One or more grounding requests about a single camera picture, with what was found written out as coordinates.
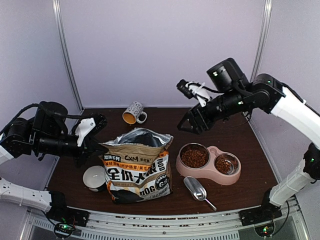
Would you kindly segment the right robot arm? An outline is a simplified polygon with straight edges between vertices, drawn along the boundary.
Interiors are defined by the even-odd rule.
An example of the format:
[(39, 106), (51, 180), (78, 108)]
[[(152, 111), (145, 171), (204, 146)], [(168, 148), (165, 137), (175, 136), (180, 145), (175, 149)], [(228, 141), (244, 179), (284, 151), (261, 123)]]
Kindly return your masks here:
[(257, 208), (256, 216), (266, 221), (290, 197), (320, 179), (320, 115), (291, 87), (267, 73), (249, 82), (232, 57), (206, 73), (216, 87), (215, 98), (209, 96), (211, 89), (203, 83), (182, 79), (176, 85), (185, 97), (198, 101), (177, 125), (180, 131), (200, 134), (209, 131), (218, 120), (261, 109), (286, 121), (311, 141), (298, 166), (264, 194), (264, 203)]

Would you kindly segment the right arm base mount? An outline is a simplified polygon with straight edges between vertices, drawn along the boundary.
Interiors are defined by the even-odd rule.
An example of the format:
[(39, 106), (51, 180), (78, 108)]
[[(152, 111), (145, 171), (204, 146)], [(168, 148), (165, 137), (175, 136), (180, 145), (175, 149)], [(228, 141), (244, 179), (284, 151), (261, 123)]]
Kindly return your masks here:
[(276, 231), (274, 220), (282, 216), (281, 207), (270, 203), (271, 189), (267, 190), (258, 207), (241, 210), (239, 218), (241, 225), (254, 226), (255, 233), (259, 237), (270, 238)]

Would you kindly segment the metal food scoop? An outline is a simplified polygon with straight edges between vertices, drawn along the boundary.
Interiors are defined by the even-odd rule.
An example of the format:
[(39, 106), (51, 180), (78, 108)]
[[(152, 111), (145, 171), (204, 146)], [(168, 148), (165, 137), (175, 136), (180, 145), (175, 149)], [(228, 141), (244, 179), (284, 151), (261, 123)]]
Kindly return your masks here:
[(212, 204), (208, 199), (207, 199), (207, 191), (203, 187), (203, 185), (194, 177), (192, 176), (186, 176), (183, 179), (183, 183), (186, 186), (186, 188), (189, 190), (190, 194), (192, 197), (197, 200), (197, 201), (205, 201), (209, 204), (209, 206), (214, 210), (217, 211), (217, 207)]

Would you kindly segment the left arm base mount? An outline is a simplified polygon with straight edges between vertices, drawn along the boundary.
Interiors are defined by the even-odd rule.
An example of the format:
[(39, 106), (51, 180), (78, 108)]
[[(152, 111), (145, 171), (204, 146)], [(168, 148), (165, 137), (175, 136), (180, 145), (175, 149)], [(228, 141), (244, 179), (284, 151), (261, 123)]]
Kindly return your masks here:
[(47, 220), (53, 225), (53, 233), (60, 239), (70, 237), (76, 227), (86, 227), (89, 212), (67, 206), (65, 195), (59, 191), (48, 191), (50, 209), (44, 212)]

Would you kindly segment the dog food bag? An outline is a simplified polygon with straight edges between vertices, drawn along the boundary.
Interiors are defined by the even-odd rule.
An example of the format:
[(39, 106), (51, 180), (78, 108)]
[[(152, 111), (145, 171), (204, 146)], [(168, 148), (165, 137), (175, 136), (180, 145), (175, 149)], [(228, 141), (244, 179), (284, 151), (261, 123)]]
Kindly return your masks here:
[(150, 201), (173, 192), (168, 148), (174, 137), (147, 128), (135, 128), (114, 140), (100, 159), (107, 191), (115, 204)]

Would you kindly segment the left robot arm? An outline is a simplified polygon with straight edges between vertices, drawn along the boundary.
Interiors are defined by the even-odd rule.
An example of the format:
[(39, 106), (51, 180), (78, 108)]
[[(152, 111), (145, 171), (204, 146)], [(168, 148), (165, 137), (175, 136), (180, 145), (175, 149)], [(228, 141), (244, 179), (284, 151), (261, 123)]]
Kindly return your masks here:
[[(67, 108), (53, 101), (32, 103), (21, 109), (0, 131), (0, 162), (34, 154), (39, 161), (46, 155), (71, 157), (81, 167), (107, 148), (95, 139), (107, 125), (102, 114), (70, 115)], [(52, 212), (61, 222), (72, 218), (65, 195), (58, 191), (41, 191), (0, 179), (1, 200)]]

